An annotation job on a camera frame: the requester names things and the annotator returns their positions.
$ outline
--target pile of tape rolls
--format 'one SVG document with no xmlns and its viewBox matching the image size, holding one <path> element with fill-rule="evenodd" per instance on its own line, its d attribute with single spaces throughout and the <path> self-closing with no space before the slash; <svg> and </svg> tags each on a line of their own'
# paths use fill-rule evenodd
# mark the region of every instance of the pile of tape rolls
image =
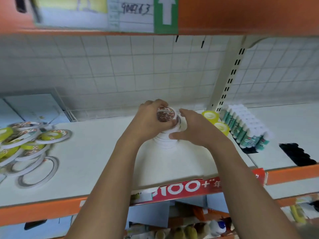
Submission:
<svg viewBox="0 0 319 239">
<path fill-rule="evenodd" d="M 59 167 L 59 160 L 47 156 L 51 144 L 64 141 L 71 136 L 69 130 L 49 130 L 42 122 L 20 122 L 0 129 L 0 182 L 6 177 L 16 177 L 18 188 L 39 187 L 49 181 Z M 50 173 L 41 181 L 28 184 L 23 178 L 46 161 L 53 163 Z M 19 163 L 22 170 L 16 170 Z"/>
<path fill-rule="evenodd" d="M 177 124 L 164 132 L 159 133 L 156 137 L 154 137 L 155 143 L 163 149 L 173 148 L 178 140 L 172 140 L 168 136 L 172 132 L 179 132 L 181 129 L 181 118 L 178 116 L 176 110 L 171 107 L 159 107 L 157 110 L 157 119 L 160 122 L 167 122 L 169 120 L 177 120 Z"/>
<path fill-rule="evenodd" d="M 226 136 L 229 134 L 229 126 L 227 126 L 225 123 L 219 122 L 219 114 L 214 111 L 204 111 L 202 112 L 202 115 L 209 120 L 215 127 L 217 127 L 222 133 L 224 133 Z"/>
</svg>

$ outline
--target handwritten text 904263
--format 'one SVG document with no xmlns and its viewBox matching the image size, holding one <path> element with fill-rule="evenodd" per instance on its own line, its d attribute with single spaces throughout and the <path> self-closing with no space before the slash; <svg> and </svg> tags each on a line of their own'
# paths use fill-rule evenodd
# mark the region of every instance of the handwritten text 904263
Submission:
<svg viewBox="0 0 319 239">
<path fill-rule="evenodd" d="M 122 3 L 123 13 L 147 14 L 150 10 L 149 4 L 136 4 L 136 3 Z"/>
</svg>

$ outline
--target right hand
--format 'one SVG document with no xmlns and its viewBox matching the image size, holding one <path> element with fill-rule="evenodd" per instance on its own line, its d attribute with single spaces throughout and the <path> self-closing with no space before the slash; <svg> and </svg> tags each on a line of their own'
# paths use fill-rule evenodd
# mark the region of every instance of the right hand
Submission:
<svg viewBox="0 0 319 239">
<path fill-rule="evenodd" d="M 181 116 L 185 117 L 187 129 L 182 132 L 173 132 L 170 139 L 187 140 L 191 143 L 205 148 L 212 145 L 228 144 L 231 141 L 213 124 L 211 124 L 202 114 L 195 111 L 180 109 Z"/>
</svg>

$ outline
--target left hand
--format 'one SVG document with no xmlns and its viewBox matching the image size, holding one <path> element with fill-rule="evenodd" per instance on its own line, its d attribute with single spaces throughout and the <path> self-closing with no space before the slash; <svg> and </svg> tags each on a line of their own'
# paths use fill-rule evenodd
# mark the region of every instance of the left hand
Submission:
<svg viewBox="0 0 319 239">
<path fill-rule="evenodd" d="M 160 106 L 167 107 L 168 103 L 157 99 L 141 104 L 122 137 L 129 137 L 142 145 L 145 141 L 154 138 L 160 132 L 173 128 L 177 124 L 177 120 L 160 122 L 157 119 L 157 110 Z"/>
</svg>

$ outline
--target forearm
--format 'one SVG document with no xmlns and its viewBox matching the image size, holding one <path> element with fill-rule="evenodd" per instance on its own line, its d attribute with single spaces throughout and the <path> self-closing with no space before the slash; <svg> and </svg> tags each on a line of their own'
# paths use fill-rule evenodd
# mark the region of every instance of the forearm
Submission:
<svg viewBox="0 0 319 239">
<path fill-rule="evenodd" d="M 123 238 L 139 147 L 120 138 L 65 239 Z"/>
<path fill-rule="evenodd" d="M 209 149 L 240 238 L 300 239 L 296 229 L 255 178 L 234 145 Z"/>
</svg>

